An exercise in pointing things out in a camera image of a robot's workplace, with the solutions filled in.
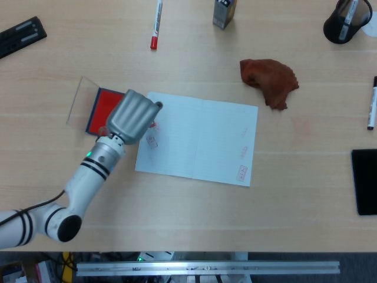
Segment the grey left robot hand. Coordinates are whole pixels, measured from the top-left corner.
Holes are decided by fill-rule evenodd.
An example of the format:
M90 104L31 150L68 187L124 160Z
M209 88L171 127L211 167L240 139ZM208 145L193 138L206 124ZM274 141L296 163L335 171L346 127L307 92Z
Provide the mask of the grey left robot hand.
M136 144L150 128L162 108L162 102L153 102L129 89L108 116L106 128L124 144Z

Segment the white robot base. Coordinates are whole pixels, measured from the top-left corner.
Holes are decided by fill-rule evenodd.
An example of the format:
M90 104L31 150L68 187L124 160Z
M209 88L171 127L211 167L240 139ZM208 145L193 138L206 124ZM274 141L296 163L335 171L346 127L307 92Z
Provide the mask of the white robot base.
M137 261L171 261L174 258L174 252L155 251L140 252Z

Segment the red ink pad clear lid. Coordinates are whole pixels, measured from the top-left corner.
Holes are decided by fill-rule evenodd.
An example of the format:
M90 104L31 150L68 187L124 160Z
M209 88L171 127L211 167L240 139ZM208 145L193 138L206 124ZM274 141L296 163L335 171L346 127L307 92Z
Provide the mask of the red ink pad clear lid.
M67 124L92 136L107 134L106 121L124 93L100 87L82 76L78 84Z

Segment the open white lined notebook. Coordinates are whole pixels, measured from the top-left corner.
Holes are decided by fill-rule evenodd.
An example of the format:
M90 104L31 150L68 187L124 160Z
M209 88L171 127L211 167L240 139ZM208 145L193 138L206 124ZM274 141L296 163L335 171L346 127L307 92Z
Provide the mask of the open white lined notebook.
M258 107L149 92L163 108L140 140L135 170L249 187Z

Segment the red white marker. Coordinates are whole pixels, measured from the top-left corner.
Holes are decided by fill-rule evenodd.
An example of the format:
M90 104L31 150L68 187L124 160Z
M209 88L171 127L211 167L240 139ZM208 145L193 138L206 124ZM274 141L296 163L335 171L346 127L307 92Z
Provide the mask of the red white marker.
M152 33L152 36L151 36L151 43L150 43L150 49L151 50L157 49L162 8L163 8L163 0L157 0L157 2L156 2L156 12L155 12L155 16L154 16L153 33Z

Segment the marker in pen holder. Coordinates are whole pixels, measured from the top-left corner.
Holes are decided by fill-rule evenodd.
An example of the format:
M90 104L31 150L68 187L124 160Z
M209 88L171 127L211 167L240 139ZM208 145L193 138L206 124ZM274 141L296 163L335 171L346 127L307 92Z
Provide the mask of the marker in pen holder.
M346 36L347 36L349 26L352 22L356 8L358 6L358 2L359 2L359 0L351 0L351 2L349 4L348 11L347 11L347 14L345 16L343 26L342 26L342 29L341 29L340 34L339 34L339 41L344 41Z

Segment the black white marker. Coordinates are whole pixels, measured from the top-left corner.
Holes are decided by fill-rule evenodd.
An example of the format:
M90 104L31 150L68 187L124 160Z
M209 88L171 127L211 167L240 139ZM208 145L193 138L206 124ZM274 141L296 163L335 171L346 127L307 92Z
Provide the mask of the black white marker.
M377 76L373 79L372 97L369 107L367 130L371 131L375 128L377 118Z

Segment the small grey and brown carton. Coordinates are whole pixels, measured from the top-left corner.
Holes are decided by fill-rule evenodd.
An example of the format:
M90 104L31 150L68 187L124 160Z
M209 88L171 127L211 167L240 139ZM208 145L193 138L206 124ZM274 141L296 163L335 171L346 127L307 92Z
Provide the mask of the small grey and brown carton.
M214 0L213 24L225 29L234 17L237 0Z

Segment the brown crumpled cloth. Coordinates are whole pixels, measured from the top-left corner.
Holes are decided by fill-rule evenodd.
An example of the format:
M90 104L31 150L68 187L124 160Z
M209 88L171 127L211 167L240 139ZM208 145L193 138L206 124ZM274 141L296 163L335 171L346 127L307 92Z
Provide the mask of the brown crumpled cloth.
M287 109L288 95L299 88L293 70L272 59L241 60L240 76L242 82L262 92L265 104L272 110Z

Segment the black mesh pen holder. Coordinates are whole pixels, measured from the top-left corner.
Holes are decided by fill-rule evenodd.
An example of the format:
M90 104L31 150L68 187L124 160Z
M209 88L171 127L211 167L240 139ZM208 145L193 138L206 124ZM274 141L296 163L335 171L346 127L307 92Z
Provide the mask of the black mesh pen holder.
M349 42L354 35L372 19L373 9L371 3L368 0L359 0L347 36L344 41L339 41L339 34L350 2L351 0L338 0L330 17L323 24L325 37L334 44L345 44Z

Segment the black smartphone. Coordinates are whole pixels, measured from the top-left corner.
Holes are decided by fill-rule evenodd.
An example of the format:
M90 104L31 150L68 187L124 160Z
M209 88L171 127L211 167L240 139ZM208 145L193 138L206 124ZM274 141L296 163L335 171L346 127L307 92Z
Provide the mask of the black smartphone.
M356 207L361 216L377 216L377 149L351 151Z

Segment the white round lid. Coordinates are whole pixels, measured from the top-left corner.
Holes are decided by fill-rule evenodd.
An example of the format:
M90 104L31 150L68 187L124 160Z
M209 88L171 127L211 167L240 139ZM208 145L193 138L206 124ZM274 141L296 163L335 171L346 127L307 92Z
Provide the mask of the white round lid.
M370 21L368 24L362 27L362 31L369 37L377 38L377 22Z

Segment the aluminium rail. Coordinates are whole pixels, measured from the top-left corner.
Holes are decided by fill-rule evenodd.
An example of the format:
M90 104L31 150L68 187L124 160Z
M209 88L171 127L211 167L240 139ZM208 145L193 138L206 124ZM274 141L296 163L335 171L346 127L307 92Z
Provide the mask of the aluminium rail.
M338 261L137 261L80 263L78 277L339 274Z

